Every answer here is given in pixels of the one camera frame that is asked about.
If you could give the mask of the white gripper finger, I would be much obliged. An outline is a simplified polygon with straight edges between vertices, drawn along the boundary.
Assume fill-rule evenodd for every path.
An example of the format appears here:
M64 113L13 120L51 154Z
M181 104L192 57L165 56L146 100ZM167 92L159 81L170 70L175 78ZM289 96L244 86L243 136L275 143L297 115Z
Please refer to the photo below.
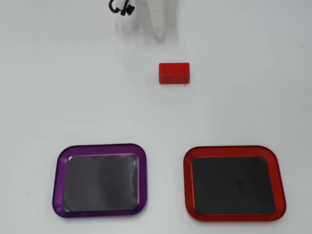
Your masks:
M145 3L149 11L152 28L158 39L164 39L166 35L166 8L168 0L139 0Z

